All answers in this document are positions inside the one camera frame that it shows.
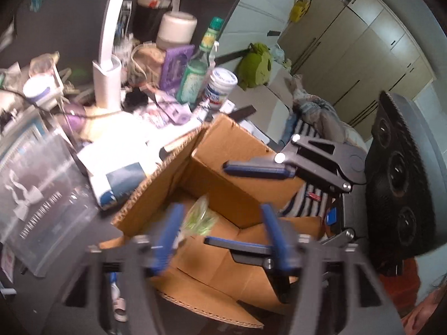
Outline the brown cardboard box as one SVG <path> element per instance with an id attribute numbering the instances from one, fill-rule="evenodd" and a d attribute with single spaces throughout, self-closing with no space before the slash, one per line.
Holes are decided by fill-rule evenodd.
<path id="1" fill-rule="evenodd" d="M 285 181 L 236 178 L 224 173 L 229 160 L 272 157 L 261 141 L 226 116 L 196 129 L 151 176 L 133 192 L 114 218 L 124 238 L 142 233 L 173 202 L 191 207 L 207 197 L 217 216 L 211 235 L 266 244 L 261 205 L 283 209 L 301 189 L 299 178 Z M 228 250 L 186 239 L 168 268 L 149 284 L 166 300 L 223 323 L 262 328 L 261 310 L 286 312 L 264 270 L 233 261 Z"/>

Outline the striped cloth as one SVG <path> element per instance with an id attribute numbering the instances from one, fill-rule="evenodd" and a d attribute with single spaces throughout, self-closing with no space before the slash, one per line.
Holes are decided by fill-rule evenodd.
<path id="1" fill-rule="evenodd" d="M 278 144 L 285 147 L 294 134 L 320 138 L 320 134 L 309 124 L 303 122 L 295 114 L 286 121 L 286 126 Z M 280 211 L 280 216 L 295 217 L 321 217 L 327 212 L 328 195 L 314 185 L 304 183 L 300 190 L 294 194 L 290 202 Z"/>

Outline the white tissue pack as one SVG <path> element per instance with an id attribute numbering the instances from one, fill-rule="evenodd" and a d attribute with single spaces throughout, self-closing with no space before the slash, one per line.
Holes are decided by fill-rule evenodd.
<path id="1" fill-rule="evenodd" d="M 85 166 L 98 206 L 116 207 L 159 167 L 159 154 L 142 142 L 94 142 L 77 158 Z"/>

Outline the white jar blue label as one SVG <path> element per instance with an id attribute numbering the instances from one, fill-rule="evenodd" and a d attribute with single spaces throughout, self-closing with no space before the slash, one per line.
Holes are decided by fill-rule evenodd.
<path id="1" fill-rule="evenodd" d="M 237 76 L 226 68 L 216 67 L 209 76 L 204 90 L 204 99 L 212 110 L 218 111 L 227 97 L 238 85 Z"/>

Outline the green plush toy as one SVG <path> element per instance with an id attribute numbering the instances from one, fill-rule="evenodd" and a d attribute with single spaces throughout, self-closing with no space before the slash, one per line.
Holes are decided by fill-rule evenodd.
<path id="1" fill-rule="evenodd" d="M 270 50 L 265 44 L 251 43 L 248 53 L 236 68 L 239 87 L 246 90 L 267 84 L 270 81 L 272 62 Z"/>

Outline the green glass bottle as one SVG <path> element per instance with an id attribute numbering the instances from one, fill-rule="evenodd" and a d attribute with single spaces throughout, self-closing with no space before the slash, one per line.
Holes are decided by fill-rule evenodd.
<path id="1" fill-rule="evenodd" d="M 199 44 L 198 50 L 186 65 L 177 101 L 181 104 L 193 106 L 199 95 L 199 90 L 210 67 L 209 55 L 219 32 L 224 25 L 224 19 L 213 17 Z"/>

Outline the clear plastic bag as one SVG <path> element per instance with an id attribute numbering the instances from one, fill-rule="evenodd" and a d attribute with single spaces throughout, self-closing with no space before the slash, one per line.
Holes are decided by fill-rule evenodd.
<path id="1" fill-rule="evenodd" d="M 1 243 L 36 277 L 99 212 L 89 180 L 57 133 L 1 164 Z"/>

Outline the purple box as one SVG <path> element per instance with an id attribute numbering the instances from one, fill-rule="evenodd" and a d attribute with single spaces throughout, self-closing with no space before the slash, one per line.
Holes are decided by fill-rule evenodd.
<path id="1" fill-rule="evenodd" d="M 166 50 L 159 81 L 159 86 L 162 91 L 167 92 L 179 87 L 186 65 L 194 50 L 194 45 L 179 46 Z"/>

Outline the beige wardrobe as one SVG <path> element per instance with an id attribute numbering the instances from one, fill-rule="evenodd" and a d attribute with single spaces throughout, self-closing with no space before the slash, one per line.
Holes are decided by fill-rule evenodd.
<path id="1" fill-rule="evenodd" d="M 382 0 L 311 0 L 279 45 L 307 92 L 368 140 L 382 91 L 415 98 L 436 76 L 408 28 Z"/>

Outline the white desk lamp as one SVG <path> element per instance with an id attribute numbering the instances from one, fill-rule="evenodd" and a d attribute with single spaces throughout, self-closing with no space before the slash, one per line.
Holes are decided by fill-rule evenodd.
<path id="1" fill-rule="evenodd" d="M 96 106 L 120 110 L 120 59 L 113 54 L 114 36 L 124 0 L 107 0 L 101 28 L 99 57 L 92 62 Z"/>

